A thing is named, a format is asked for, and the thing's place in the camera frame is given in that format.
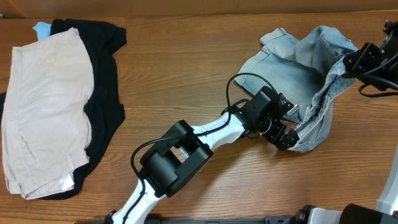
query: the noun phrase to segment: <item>clothing label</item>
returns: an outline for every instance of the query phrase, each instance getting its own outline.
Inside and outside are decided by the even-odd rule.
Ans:
[[[62,190],[66,190],[71,186],[75,185],[74,181],[70,177],[70,174],[65,174],[60,178],[60,184],[62,185]]]

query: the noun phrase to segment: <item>jeans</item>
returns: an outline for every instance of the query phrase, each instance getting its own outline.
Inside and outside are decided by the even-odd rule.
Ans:
[[[302,40],[276,29],[260,42],[263,48],[239,72],[261,75],[298,104],[298,112],[286,118],[298,123],[295,130],[300,137],[289,150],[312,150],[329,135],[333,100],[354,83],[353,78],[341,75],[345,73],[343,57],[357,48],[338,29],[327,26],[315,28]],[[267,85],[250,75],[235,81],[252,95]]]

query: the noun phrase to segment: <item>wire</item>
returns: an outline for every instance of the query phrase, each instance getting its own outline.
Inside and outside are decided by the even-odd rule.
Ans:
[[[259,138],[261,135],[257,134],[256,136],[252,137],[252,136],[247,136],[249,139],[255,140],[257,138]]]
[[[369,86],[369,84],[364,84],[361,85],[361,87],[358,89],[359,93],[363,96],[370,97],[370,98],[376,98],[376,97],[384,97],[384,96],[397,96],[397,92],[387,92],[387,93],[376,93],[376,94],[367,94],[363,93],[362,91]]]
[[[262,79],[263,81],[265,81],[265,82],[272,88],[272,90],[274,90],[276,93],[278,93],[278,92],[276,91],[276,89],[271,85],[271,83],[270,83],[268,80],[266,80],[264,77],[260,76],[260,75],[257,75],[257,74],[254,74],[254,73],[249,73],[249,72],[244,72],[244,73],[239,73],[239,74],[236,74],[236,75],[232,76],[232,77],[228,80],[228,83],[226,84],[226,104],[227,104],[227,111],[228,111],[228,119],[227,119],[227,120],[225,121],[225,123],[224,123],[223,125],[221,125],[220,127],[214,128],[214,129],[209,130],[209,131],[205,131],[204,133],[194,134],[193,136],[196,136],[196,137],[199,137],[199,136],[206,136],[206,135],[208,135],[208,134],[210,134],[210,133],[213,133],[213,132],[215,132],[215,131],[219,131],[219,130],[223,129],[225,126],[227,126],[227,125],[229,124],[229,122],[231,121],[231,113],[230,113],[231,102],[229,101],[229,84],[232,82],[232,80],[233,80],[234,78],[236,78],[236,77],[238,77],[238,76],[241,76],[241,75],[251,75],[251,76],[254,76],[254,77],[258,77],[258,78]],[[236,103],[234,103],[233,106],[237,106],[237,105],[239,105],[239,104],[241,104],[241,103],[243,103],[243,102],[247,102],[247,101],[249,101],[249,100],[248,100],[248,99],[241,99],[241,100],[237,101]],[[132,167],[134,173],[137,175],[138,179],[139,179],[140,182],[141,182],[142,190],[141,190],[141,192],[140,192],[140,196],[139,196],[139,197],[137,198],[137,200],[133,203],[133,205],[131,205],[131,207],[129,208],[129,210],[128,210],[128,211],[126,212],[126,214],[123,216],[123,222],[122,222],[122,224],[125,224],[125,223],[126,223],[126,220],[127,220],[128,216],[129,216],[131,210],[140,202],[140,200],[143,198],[143,196],[144,196],[144,194],[145,194],[145,182],[144,182],[144,179],[142,179],[142,178],[139,176],[139,172],[138,172],[138,170],[137,170],[137,167],[134,165],[134,157],[136,156],[136,154],[137,154],[141,149],[143,149],[143,148],[145,148],[146,146],[149,146],[149,145],[151,145],[151,144],[155,144],[155,143],[161,142],[161,141],[177,140],[177,139],[181,139],[181,138],[185,138],[185,137],[189,137],[189,136],[167,137],[167,138],[159,138],[159,139],[147,141],[147,142],[145,142],[144,144],[138,146],[136,150],[134,150],[134,152],[133,152],[132,155],[131,155],[130,164],[131,164],[131,167]]]
[[[272,88],[272,90],[274,90],[276,93],[278,93],[278,91],[276,91],[276,89],[271,85],[271,83],[268,80],[266,80],[264,77],[260,76],[260,75],[257,75],[257,74],[254,74],[254,73],[249,73],[249,72],[243,72],[243,73],[236,74],[236,75],[232,76],[228,80],[228,83],[226,84],[226,104],[227,104],[228,112],[229,112],[229,109],[231,108],[231,103],[229,102],[229,84],[231,84],[231,81],[234,78],[236,78],[238,76],[241,76],[241,75],[251,75],[251,76],[254,76],[254,77],[258,77],[258,78],[262,79],[263,81],[265,81]],[[205,131],[203,133],[196,134],[195,136],[206,136],[206,135],[208,135],[210,133],[213,133],[215,131],[219,131],[219,130],[225,128],[229,124],[230,121],[231,121],[231,113],[228,113],[228,119],[225,121],[225,123],[223,125],[221,125],[220,127],[215,128],[215,129],[212,129],[212,130],[209,130],[209,131]]]
[[[364,72],[363,75],[369,75],[369,74],[372,74],[373,72],[376,72],[377,70],[381,69],[382,67],[384,67],[384,66],[388,65],[389,63],[393,62],[396,58],[398,58],[398,53],[396,53],[396,54],[395,54],[392,58],[390,58],[390,60],[388,60],[386,63],[384,63],[384,64],[382,64],[382,65],[380,65],[380,66],[378,66],[378,67],[376,67],[376,68],[374,68],[374,69],[372,69],[372,70],[370,70],[370,71]]]
[[[264,131],[263,133],[260,133],[260,135],[263,135],[263,134],[267,133],[271,129],[271,126],[272,126],[272,120],[270,119],[267,131]]]
[[[398,90],[398,85],[393,83],[392,81],[386,80],[384,78],[381,77],[377,77],[377,76],[372,76],[369,74],[362,74],[362,76],[364,78],[367,78],[368,80],[374,81],[374,82],[380,82],[382,84],[385,84],[388,88],[393,89],[393,90]]]
[[[131,159],[130,159],[130,164],[131,164],[131,168],[133,169],[134,173],[137,175],[138,179],[141,182],[142,185],[142,190],[139,193],[139,197],[137,198],[137,200],[133,203],[133,205],[131,205],[131,207],[129,208],[129,210],[126,212],[126,214],[123,216],[123,222],[122,224],[126,223],[126,220],[131,212],[131,210],[139,203],[139,201],[141,200],[141,198],[144,196],[145,194],[145,182],[144,179],[140,178],[139,176],[139,172],[137,170],[137,167],[134,165],[134,157],[136,156],[137,152],[139,152],[141,149],[145,148],[146,146],[149,146],[151,144],[157,143],[157,142],[162,142],[162,141],[171,141],[171,140],[178,140],[182,138],[181,136],[178,137],[167,137],[167,138],[159,138],[159,139],[155,139],[155,140],[151,140],[151,141],[147,141],[144,144],[140,145],[137,147],[136,150],[134,150],[134,152],[131,155]]]

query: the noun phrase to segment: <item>beige shorts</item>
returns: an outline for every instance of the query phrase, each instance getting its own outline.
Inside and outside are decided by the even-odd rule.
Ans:
[[[10,193],[33,199],[73,188],[65,178],[88,163],[91,125],[83,107],[93,88],[93,68],[77,29],[12,49],[1,122]]]

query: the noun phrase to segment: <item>garment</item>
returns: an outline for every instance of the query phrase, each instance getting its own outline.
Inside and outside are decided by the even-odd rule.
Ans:
[[[45,22],[38,22],[36,26],[33,27],[33,30],[35,30],[37,33],[37,40],[42,40],[50,36],[51,24]]]
[[[300,137],[290,150],[311,150],[328,137],[333,99],[354,83],[341,75],[345,73],[343,57],[357,48],[338,29],[327,26],[315,28],[302,40],[276,29],[262,37],[261,44],[260,52],[239,72],[261,75],[299,105],[299,112],[287,118],[298,123],[295,130]],[[247,75],[235,81],[253,95],[266,85]]]
[[[91,125],[83,107],[94,89],[76,29],[12,49],[2,115],[7,188],[26,199],[70,190],[64,180],[88,163]]]
[[[124,107],[119,102],[118,71],[112,54],[127,43],[126,30],[107,22],[56,19],[51,34],[71,27],[79,30],[94,71],[94,92],[84,111],[91,123],[91,143],[86,148],[90,162],[73,173],[74,189],[43,199],[66,199],[78,194],[87,177],[100,163],[113,134],[124,121]]]
[[[2,119],[2,112],[4,110],[4,102],[6,100],[6,95],[7,95],[7,92],[0,93],[0,123],[1,123],[1,119]]]

